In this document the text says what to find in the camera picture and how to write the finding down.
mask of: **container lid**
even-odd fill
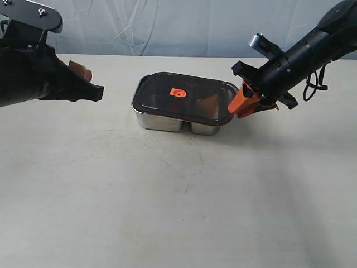
[[[175,73],[144,77],[133,98],[138,112],[209,126],[230,122],[228,105],[238,88],[228,82]]]

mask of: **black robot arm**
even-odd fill
[[[255,35],[250,46],[268,58],[260,68],[241,61],[233,67],[234,75],[244,79],[242,88],[229,106],[239,118],[277,108],[276,101],[289,109],[298,105],[289,90],[307,79],[304,100],[309,101],[323,85],[328,63],[357,50],[357,0],[344,0],[328,11],[318,25],[289,50],[283,52],[262,35]],[[314,75],[316,83],[312,84]],[[313,88],[307,97],[307,89]]]
[[[46,44],[49,31],[62,31],[54,9],[27,0],[4,0],[0,13],[0,107],[29,101],[80,99],[99,101],[104,87],[93,85],[91,71],[75,62],[64,64]]]

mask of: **white table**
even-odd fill
[[[0,267],[356,267],[357,61],[328,92],[215,136],[142,129],[141,77],[233,82],[238,59],[61,55],[103,100],[1,108]],[[263,59],[243,59],[260,66]]]

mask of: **stainless steel container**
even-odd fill
[[[132,101],[139,124],[179,132],[184,122],[197,135],[215,135],[233,118],[228,105],[238,89],[227,82],[173,73],[144,77]]]

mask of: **orange label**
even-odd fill
[[[170,91],[170,95],[178,97],[178,98],[183,98],[186,96],[186,91],[184,91],[183,89],[179,89],[179,88],[172,88]]]

